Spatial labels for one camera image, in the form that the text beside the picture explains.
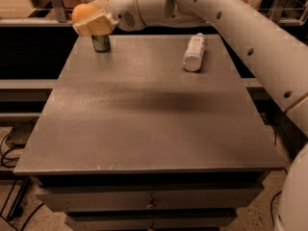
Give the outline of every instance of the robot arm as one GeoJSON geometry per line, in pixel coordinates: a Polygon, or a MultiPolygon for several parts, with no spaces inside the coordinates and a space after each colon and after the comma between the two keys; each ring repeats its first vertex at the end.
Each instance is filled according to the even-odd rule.
{"type": "MultiPolygon", "coordinates": [[[[137,31],[146,26],[193,27],[210,22],[280,109],[308,136],[308,47],[243,1],[102,1],[92,2],[99,12],[74,24],[77,33],[102,35],[115,26],[137,31]]],[[[307,229],[307,166],[308,145],[297,155],[286,179],[276,231],[307,229]]]]}

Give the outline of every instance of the tin can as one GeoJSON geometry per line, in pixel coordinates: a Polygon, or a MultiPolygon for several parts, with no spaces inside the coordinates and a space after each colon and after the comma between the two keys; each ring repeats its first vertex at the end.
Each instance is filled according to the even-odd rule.
{"type": "Polygon", "coordinates": [[[97,52],[105,52],[111,49],[108,35],[91,36],[94,50],[97,52]]]}

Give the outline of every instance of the table surface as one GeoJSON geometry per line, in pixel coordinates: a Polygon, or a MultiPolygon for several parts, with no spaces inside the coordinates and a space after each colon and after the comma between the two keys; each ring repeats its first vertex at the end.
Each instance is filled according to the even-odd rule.
{"type": "Polygon", "coordinates": [[[107,53],[78,38],[14,173],[282,168],[220,37],[188,72],[190,37],[111,36],[107,53]]]}

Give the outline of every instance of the black cable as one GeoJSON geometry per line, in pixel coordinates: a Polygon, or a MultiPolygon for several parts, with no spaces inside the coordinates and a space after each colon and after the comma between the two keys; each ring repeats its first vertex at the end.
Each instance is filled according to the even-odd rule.
{"type": "Polygon", "coordinates": [[[272,226],[274,227],[275,226],[275,221],[274,221],[274,218],[273,218],[273,212],[272,212],[272,205],[273,205],[273,201],[275,200],[275,198],[277,196],[279,196],[282,192],[278,192],[272,199],[271,199],[271,202],[270,202],[270,217],[271,217],[271,223],[272,223],[272,226]]]}
{"type": "Polygon", "coordinates": [[[12,184],[12,186],[11,186],[11,189],[10,189],[10,191],[9,191],[9,194],[8,194],[8,196],[7,196],[7,199],[6,199],[6,201],[4,202],[4,204],[3,204],[3,206],[2,206],[2,209],[1,209],[1,211],[0,211],[0,216],[2,216],[4,210],[6,209],[6,206],[7,206],[8,202],[9,202],[9,199],[10,199],[10,197],[11,197],[11,195],[12,195],[13,189],[14,189],[14,187],[16,186],[16,184],[17,184],[17,180],[14,180],[14,181],[13,181],[13,184],[12,184]]]}
{"type": "Polygon", "coordinates": [[[8,158],[7,155],[8,155],[9,153],[11,153],[12,151],[18,150],[18,149],[22,149],[22,148],[13,147],[13,148],[7,150],[7,151],[3,154],[3,156],[1,157],[1,160],[0,160],[1,166],[6,167],[6,168],[13,168],[13,167],[15,167],[16,164],[17,164],[17,162],[18,162],[19,157],[8,158]]]}
{"type": "Polygon", "coordinates": [[[30,216],[28,216],[28,218],[26,219],[25,223],[23,223],[23,225],[22,225],[20,231],[24,231],[24,230],[25,230],[25,228],[26,228],[26,226],[27,226],[29,220],[32,218],[32,216],[33,216],[43,205],[44,205],[43,203],[39,204],[38,207],[30,214],[30,216]]]}
{"type": "Polygon", "coordinates": [[[35,120],[38,120],[38,119],[39,119],[39,118],[36,117],[36,118],[33,118],[33,119],[31,119],[31,120],[29,120],[29,121],[23,123],[21,126],[15,128],[15,129],[13,129],[9,134],[7,134],[7,135],[1,140],[1,142],[0,142],[0,156],[1,156],[1,161],[0,161],[1,163],[0,163],[0,166],[7,167],[7,168],[15,167],[15,165],[8,165],[8,164],[10,164],[10,163],[12,163],[12,162],[17,162],[19,158],[18,158],[18,157],[17,157],[17,158],[8,158],[8,157],[6,157],[6,156],[7,156],[11,151],[13,151],[13,150],[21,149],[21,148],[18,148],[18,147],[14,147],[14,148],[11,148],[11,149],[7,150],[5,153],[3,153],[3,152],[2,152],[2,145],[3,145],[3,142],[4,142],[10,135],[14,134],[16,131],[18,131],[19,129],[23,128],[25,125],[27,125],[27,124],[29,124],[29,123],[35,121],[35,120]]]}

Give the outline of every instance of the plastic bottle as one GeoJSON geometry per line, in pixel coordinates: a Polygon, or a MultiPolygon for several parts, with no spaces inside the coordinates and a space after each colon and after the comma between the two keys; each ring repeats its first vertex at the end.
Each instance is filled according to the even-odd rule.
{"type": "Polygon", "coordinates": [[[184,55],[183,65],[188,71],[197,71],[201,68],[205,47],[205,37],[199,33],[192,36],[188,49],[184,55]]]}

